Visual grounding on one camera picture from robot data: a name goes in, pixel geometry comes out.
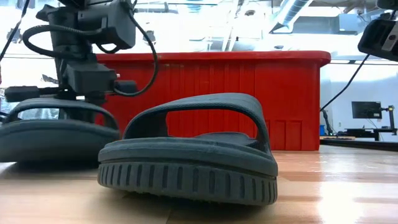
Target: red bin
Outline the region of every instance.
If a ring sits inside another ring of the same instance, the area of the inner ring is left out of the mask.
[[[151,54],[99,54],[98,60],[121,80],[135,80],[139,89],[152,76]],[[272,150],[317,151],[320,67],[329,62],[330,54],[320,51],[162,53],[149,91],[134,98],[107,96],[104,108],[124,131],[135,115],[162,103],[209,93],[247,93],[261,102]],[[167,122],[172,136],[216,131],[256,135],[249,118],[230,111],[173,112]]]

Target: blue object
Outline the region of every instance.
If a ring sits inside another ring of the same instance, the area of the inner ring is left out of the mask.
[[[325,125],[319,125],[319,135],[320,136],[325,135]]]

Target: wooden table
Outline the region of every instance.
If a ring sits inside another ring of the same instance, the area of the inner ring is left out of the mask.
[[[95,170],[0,164],[0,223],[398,223],[398,153],[322,146],[274,155],[279,198],[262,208],[106,189]]]

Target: desk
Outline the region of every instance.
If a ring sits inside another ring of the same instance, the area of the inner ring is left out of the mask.
[[[346,133],[348,136],[356,138],[374,138],[375,141],[380,141],[380,133],[396,133],[397,129],[391,128],[348,128]]]
[[[398,223],[398,154],[322,146],[275,152],[278,201],[218,205],[106,189],[95,170],[0,164],[0,223]]]

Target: computer monitor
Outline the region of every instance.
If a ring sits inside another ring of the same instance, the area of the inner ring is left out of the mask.
[[[381,119],[380,102],[351,102],[353,107],[353,118]]]

